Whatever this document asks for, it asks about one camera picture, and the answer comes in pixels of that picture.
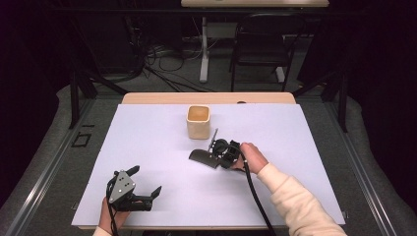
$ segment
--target human arm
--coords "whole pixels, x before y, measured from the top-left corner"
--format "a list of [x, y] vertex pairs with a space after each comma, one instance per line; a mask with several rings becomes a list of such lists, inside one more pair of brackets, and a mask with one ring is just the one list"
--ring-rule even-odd
[[[248, 161], [250, 171], [257, 174], [269, 188], [270, 199], [289, 227], [290, 235], [346, 235], [326, 213], [317, 198], [297, 179], [268, 163], [253, 144], [243, 143], [240, 149]], [[235, 167], [240, 166], [243, 163], [235, 163]]]
[[[122, 227], [129, 214], [129, 211], [116, 212], [116, 214], [114, 215], [114, 220], [116, 221], [117, 229]], [[111, 236], [111, 217], [108, 210], [107, 198], [104, 198], [101, 203], [100, 221], [98, 222], [98, 225], [95, 228], [93, 236]]]

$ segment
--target chair leg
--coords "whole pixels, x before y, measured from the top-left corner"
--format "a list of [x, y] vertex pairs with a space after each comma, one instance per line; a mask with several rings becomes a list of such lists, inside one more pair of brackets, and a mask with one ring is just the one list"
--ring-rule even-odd
[[271, 74], [275, 73], [276, 69], [278, 69], [278, 67], [274, 67], [270, 73]]
[[317, 80], [314, 80], [313, 82], [308, 83], [308, 84], [304, 85], [302, 88], [298, 88], [297, 90], [295, 90], [291, 93], [294, 97], [298, 97], [298, 96], [304, 94], [305, 92], [311, 90], [315, 86], [319, 85], [320, 83], [323, 83], [323, 82], [327, 81], [329, 78], [334, 77], [335, 75], [336, 75], [336, 72], [330, 72], [327, 75], [325, 75], [321, 78], [318, 78]]
[[234, 62], [234, 53], [232, 52], [232, 57], [230, 58], [230, 64], [229, 64], [229, 72], [232, 71], [232, 66], [233, 66], [233, 62]]
[[284, 78], [284, 82], [282, 83], [281, 91], [285, 91], [286, 83], [288, 82], [288, 76], [289, 76], [290, 69], [291, 69], [291, 63], [288, 64], [288, 66], [285, 70], [285, 78]]
[[236, 71], [236, 64], [232, 62], [231, 67], [232, 67], [232, 80], [231, 80], [230, 91], [234, 91], [234, 77], [235, 77], [235, 71]]

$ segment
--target cable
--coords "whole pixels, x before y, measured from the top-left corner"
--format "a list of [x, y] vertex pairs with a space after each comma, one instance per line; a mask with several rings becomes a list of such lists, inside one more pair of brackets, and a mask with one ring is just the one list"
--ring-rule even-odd
[[132, 72], [131, 74], [129, 74], [129, 75], [125, 76], [125, 77], [122, 77], [122, 78], [116, 78], [116, 79], [106, 78], [106, 80], [109, 81], [109, 82], [112, 82], [114, 84], [118, 84], [118, 83], [122, 83], [122, 82], [131, 81], [134, 78], [138, 77], [140, 74], [141, 74], [141, 72], [135, 71], [135, 72]]
[[160, 58], [159, 58], [159, 61], [158, 61], [158, 66], [159, 66], [159, 68], [160, 68], [162, 71], [165, 71], [165, 72], [175, 72], [175, 71], [178, 71], [178, 70], [180, 70], [180, 69], [183, 67], [183, 65], [184, 65], [184, 58], [183, 58], [183, 56], [182, 56], [182, 55], [180, 55], [180, 56], [179, 56], [179, 59], [181, 60], [181, 64], [180, 64], [177, 68], [174, 68], [174, 69], [171, 69], [171, 70], [164, 69], [164, 68], [162, 68], [162, 65], [161, 65], [162, 58], [163, 58], [163, 57], [160, 57]]
[[258, 198], [257, 192], [255, 191], [255, 187], [251, 178], [251, 172], [249, 170], [248, 160], [246, 159], [245, 154], [243, 154], [242, 150], [240, 150], [240, 148], [238, 147], [234, 147], [231, 145], [228, 145], [227, 147], [236, 149], [239, 152], [239, 154], [242, 156], [243, 165], [245, 167], [246, 178], [248, 179], [248, 184], [249, 184], [249, 188], [251, 189], [252, 196], [254, 197], [255, 203], [257, 204], [258, 209], [260, 210], [265, 223], [267, 224], [269, 235], [276, 236], [275, 231], [273, 230], [272, 225], [269, 222], [268, 216], [265, 213], [264, 208], [262, 207], [261, 201]]
[[[146, 70], [148, 70], [150, 73], [152, 73], [152, 74], [156, 75], [158, 78], [160, 78], [161, 80], [163, 80], [166, 84], [168, 84], [170, 87], [172, 87], [172, 88], [173, 88], [174, 90], [176, 90], [176, 91], [183, 91], [183, 90], [181, 90], [181, 88], [179, 88], [179, 86], [181, 86], [181, 87], [185, 87], [185, 88], [188, 88], [188, 89], [192, 89], [192, 90], [195, 90], [195, 91], [201, 91], [201, 92], [214, 91], [214, 90], [209, 89], [209, 88], [203, 88], [203, 87], [200, 87], [200, 86], [198, 86], [198, 85], [196, 85], [196, 84], [194, 84], [194, 83], [192, 83], [192, 82], [188, 81], [188, 80], [187, 80], [187, 79], [185, 79], [184, 77], [181, 77], [181, 76], [175, 75], [175, 74], [173, 74], [173, 73], [169, 73], [169, 72], [159, 72], [159, 71], [157, 71], [157, 70], [155, 70], [155, 69], [153, 69], [153, 68], [151, 68], [151, 67], [149, 67], [149, 66], [145, 66], [145, 69], [146, 69]], [[167, 73], [167, 74], [171, 74], [171, 75], [177, 76], [177, 77], [179, 77], [179, 78], [182, 78], [182, 79], [184, 79], [185, 81], [187, 81], [188, 83], [192, 84], [193, 86], [195, 86], [195, 87], [197, 87], [197, 88], [193, 88], [193, 87], [191, 87], [191, 86], [189, 86], [189, 85], [186, 85], [186, 84], [183, 84], [183, 83], [179, 83], [179, 82], [171, 81], [171, 80], [169, 80], [169, 79], [165, 78], [163, 75], [160, 75], [160, 73]]]
[[117, 232], [117, 224], [116, 224], [116, 220], [114, 219], [114, 216], [117, 213], [117, 210], [115, 210], [114, 214], [113, 212], [113, 207], [111, 206], [109, 199], [110, 199], [110, 194], [111, 194], [111, 188], [113, 186], [113, 183], [115, 181], [115, 178], [111, 179], [108, 183], [107, 183], [107, 189], [106, 189], [106, 193], [105, 193], [105, 197], [107, 198], [107, 207], [108, 207], [108, 213], [110, 214], [110, 228], [111, 228], [111, 235], [113, 236], [119, 236], [119, 233]]

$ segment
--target chair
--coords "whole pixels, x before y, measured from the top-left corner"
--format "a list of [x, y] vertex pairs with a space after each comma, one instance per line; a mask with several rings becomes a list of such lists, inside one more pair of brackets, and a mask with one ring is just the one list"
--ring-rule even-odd
[[295, 44], [306, 27], [297, 15], [259, 13], [243, 18], [236, 27], [230, 60], [231, 91], [234, 91], [236, 65], [286, 67], [282, 91], [285, 91]]

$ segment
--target desk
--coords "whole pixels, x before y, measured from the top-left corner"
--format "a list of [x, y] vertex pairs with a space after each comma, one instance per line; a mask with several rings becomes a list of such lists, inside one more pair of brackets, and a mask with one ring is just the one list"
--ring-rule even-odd
[[[237, 101], [248, 103], [236, 104]], [[188, 159], [192, 149], [209, 145], [209, 140], [187, 137], [185, 117], [191, 103], [210, 106], [211, 128], [218, 128], [218, 139], [257, 144], [270, 162], [299, 178], [334, 220], [344, 224], [307, 122], [290, 93], [167, 92], [125, 96], [98, 155], [73, 225], [83, 229], [95, 227], [105, 185], [113, 171], [139, 164], [141, 170], [132, 176], [137, 184], [134, 193], [148, 195], [160, 185], [162, 191], [153, 202], [152, 211], [132, 212], [126, 228], [266, 228], [243, 173], [221, 167], [214, 170]], [[253, 179], [272, 226], [283, 227], [282, 218], [269, 202], [268, 189], [257, 178]]]
[[[181, 5], [183, 7], [190, 8], [323, 8], [328, 6], [328, 0], [182, 0]], [[223, 35], [226, 37], [234, 37], [234, 25], [227, 23], [219, 26], [219, 23], [215, 24], [215, 27], [220, 28]], [[209, 76], [209, 51], [208, 51], [208, 37], [211, 37], [209, 31], [209, 23], [207, 18], [203, 17], [202, 22], [202, 38], [203, 38], [203, 56], [202, 56], [202, 69], [200, 71], [200, 82], [206, 83]], [[276, 76], [280, 81], [284, 81], [284, 73], [282, 68], [276, 69]]]

